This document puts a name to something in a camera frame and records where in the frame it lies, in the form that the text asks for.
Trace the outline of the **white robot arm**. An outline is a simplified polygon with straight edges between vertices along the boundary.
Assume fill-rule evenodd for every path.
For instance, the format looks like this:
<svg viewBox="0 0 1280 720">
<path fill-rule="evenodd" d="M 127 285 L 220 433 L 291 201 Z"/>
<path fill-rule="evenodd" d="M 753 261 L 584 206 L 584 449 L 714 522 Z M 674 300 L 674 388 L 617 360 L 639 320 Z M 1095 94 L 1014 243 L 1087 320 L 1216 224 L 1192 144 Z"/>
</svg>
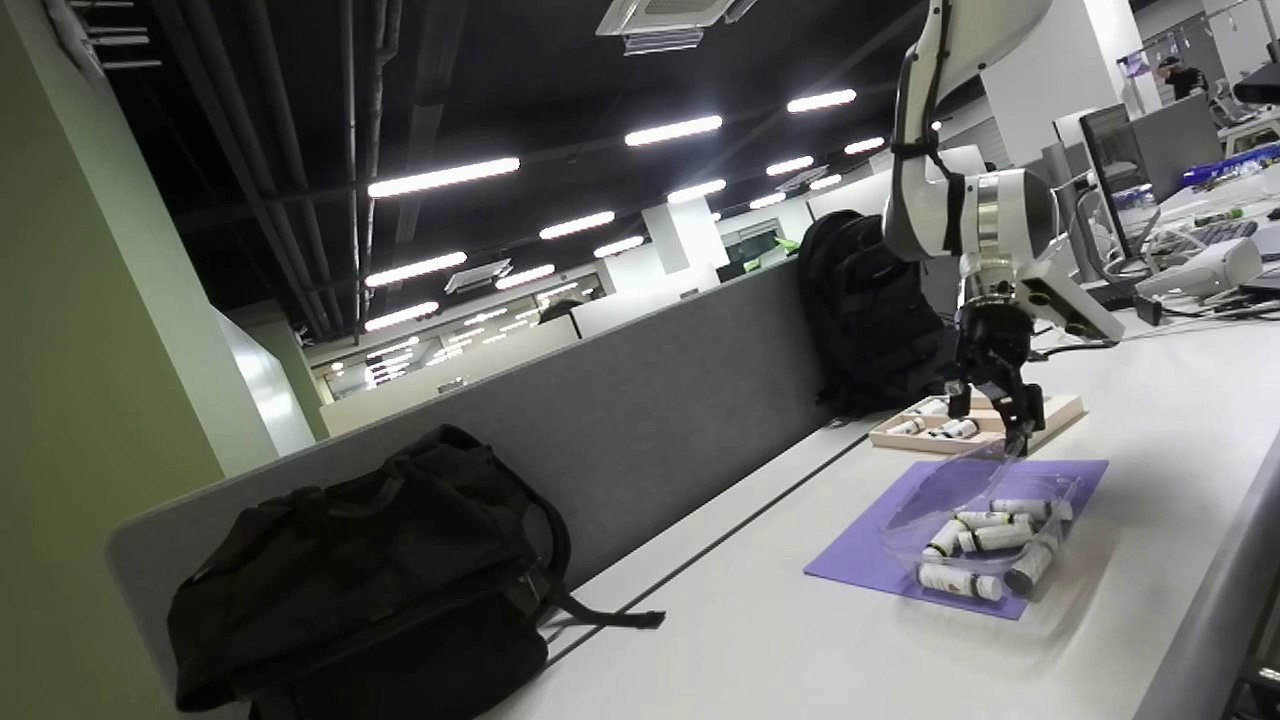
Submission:
<svg viewBox="0 0 1280 720">
<path fill-rule="evenodd" d="M 949 407 L 983 394 L 1004 450 L 1023 454 L 1043 428 L 1043 388 L 1023 379 L 1040 320 L 1121 342 L 1121 320 L 1051 251 L 1051 192 L 1023 168 L 993 168 L 974 144 L 949 148 L 936 108 L 1009 55 L 1051 0 L 926 0 L 890 101 L 890 184 L 885 240 L 904 261 L 960 269 L 954 369 Z"/>
</svg>

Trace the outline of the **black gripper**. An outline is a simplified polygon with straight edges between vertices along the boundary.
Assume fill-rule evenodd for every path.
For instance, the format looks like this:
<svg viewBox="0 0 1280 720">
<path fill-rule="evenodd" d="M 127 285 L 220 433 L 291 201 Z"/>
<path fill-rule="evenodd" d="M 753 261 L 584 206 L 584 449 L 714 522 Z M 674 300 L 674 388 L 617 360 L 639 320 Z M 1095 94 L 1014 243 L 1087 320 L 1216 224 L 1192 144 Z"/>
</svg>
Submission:
<svg viewBox="0 0 1280 720">
<path fill-rule="evenodd" d="M 1043 428 L 1043 388 L 1021 379 L 1026 349 L 1032 320 L 1014 302 L 970 302 L 960 311 L 962 379 L 993 394 L 1014 393 L 999 407 L 1009 454 L 1023 454 L 1032 434 Z M 962 420 L 970 410 L 970 388 L 962 379 L 945 379 L 949 420 Z"/>
</svg>

